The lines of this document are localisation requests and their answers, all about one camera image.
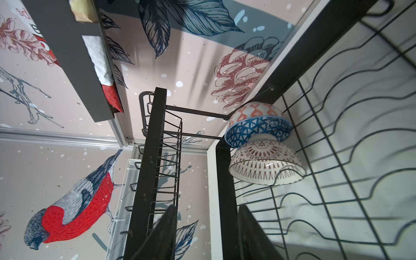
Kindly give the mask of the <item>brown white patterned bowl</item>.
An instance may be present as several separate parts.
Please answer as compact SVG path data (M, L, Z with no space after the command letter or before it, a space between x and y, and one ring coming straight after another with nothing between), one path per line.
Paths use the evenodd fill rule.
M256 134L231 157L230 174L258 185L287 185L306 176L298 154L271 134Z

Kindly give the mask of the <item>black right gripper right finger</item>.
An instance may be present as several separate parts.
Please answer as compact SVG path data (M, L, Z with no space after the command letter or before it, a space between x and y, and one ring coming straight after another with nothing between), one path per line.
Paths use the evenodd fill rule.
M242 260L283 260L246 205L238 208L237 223Z

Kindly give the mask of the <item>black wire dish rack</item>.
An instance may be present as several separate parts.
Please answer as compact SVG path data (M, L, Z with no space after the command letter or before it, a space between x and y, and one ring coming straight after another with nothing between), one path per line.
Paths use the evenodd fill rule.
M322 75L348 53L378 43L388 61L333 84L300 76L273 84L257 101L277 101L292 123L286 144L306 164L302 182L251 184L232 177L236 149L217 137L220 256L241 259L238 208L246 205L284 260L413 260L416 257L416 3L406 1L362 44L328 58Z

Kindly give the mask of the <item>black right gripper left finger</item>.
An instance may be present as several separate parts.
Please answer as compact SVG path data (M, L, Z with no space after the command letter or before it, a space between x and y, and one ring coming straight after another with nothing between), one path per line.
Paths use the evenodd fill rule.
M170 205L131 260L174 260L177 208Z

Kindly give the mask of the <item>blue triangle patterned bowl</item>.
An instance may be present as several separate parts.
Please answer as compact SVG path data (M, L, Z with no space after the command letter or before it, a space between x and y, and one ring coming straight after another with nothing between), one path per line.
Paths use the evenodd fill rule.
M274 105L250 102L239 108L230 118L224 135L233 148L246 144L256 134L271 134L277 141L288 139L292 123Z

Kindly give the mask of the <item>red cassava chips bag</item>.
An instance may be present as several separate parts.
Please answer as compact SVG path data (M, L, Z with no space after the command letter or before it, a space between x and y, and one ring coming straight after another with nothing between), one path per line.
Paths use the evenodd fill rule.
M24 7L23 2L8 1L7 3L11 11L19 16L28 30L15 29L13 19L1 17L1 48L9 48L15 53L23 50L24 55L31 60L45 60L49 66L59 65L57 58ZM98 15L92 1L69 1L69 5L76 21L98 23ZM117 93L111 65L107 54L105 54L104 41L99 36L83 35L82 39L108 103L122 113L123 108Z

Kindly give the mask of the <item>dark wall shelf basket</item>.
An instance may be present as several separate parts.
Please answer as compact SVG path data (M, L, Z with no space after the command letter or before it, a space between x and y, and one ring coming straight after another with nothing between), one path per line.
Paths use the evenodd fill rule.
M78 22L69 1L23 1L23 4L94 122L113 121L116 109L105 97L94 63L82 39L83 36L99 37L105 45L107 60L111 60L96 2L92 2L93 16L97 20L95 23Z

